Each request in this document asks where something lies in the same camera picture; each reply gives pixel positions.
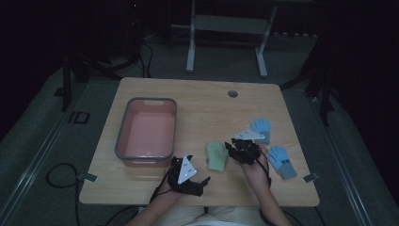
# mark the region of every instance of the white pants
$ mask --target white pants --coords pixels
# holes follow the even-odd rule
[[[202,206],[173,206],[154,226],[183,226],[192,222],[225,221],[251,226],[265,226],[258,207],[209,207],[205,214]]]

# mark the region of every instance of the metal stand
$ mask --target metal stand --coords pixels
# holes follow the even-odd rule
[[[262,20],[196,14],[196,0],[192,0],[191,4],[190,46],[188,48],[187,64],[185,67],[188,73],[194,71],[194,59],[196,54],[195,34],[198,29],[263,35],[261,44],[259,47],[255,48],[255,54],[258,61],[260,76],[267,77],[263,51],[267,38],[270,35],[270,29],[277,12],[277,7],[273,7],[268,20]]]

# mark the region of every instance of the plastic bin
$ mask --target plastic bin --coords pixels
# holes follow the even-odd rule
[[[158,167],[173,156],[177,104],[169,98],[134,98],[126,106],[115,153],[127,167]]]

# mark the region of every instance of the blue cloth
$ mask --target blue cloth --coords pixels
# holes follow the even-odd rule
[[[270,144],[270,127],[267,119],[257,119],[250,125],[253,132],[264,136],[263,139],[256,139],[255,143]]]
[[[288,180],[297,176],[285,148],[280,146],[271,147],[267,152],[267,159],[274,169],[281,175],[282,179]]]

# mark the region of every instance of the cloth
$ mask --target cloth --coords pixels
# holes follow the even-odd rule
[[[267,159],[274,169],[281,175],[282,179],[288,180],[297,176],[285,148],[280,146],[271,147],[270,151],[267,152]]]
[[[264,136],[263,139],[256,139],[255,143],[270,144],[270,127],[267,119],[257,119],[250,125],[253,132]]]
[[[154,226],[265,226],[258,207],[173,206]]]
[[[209,170],[223,172],[228,158],[229,152],[222,143],[209,142],[206,144],[206,161]]]

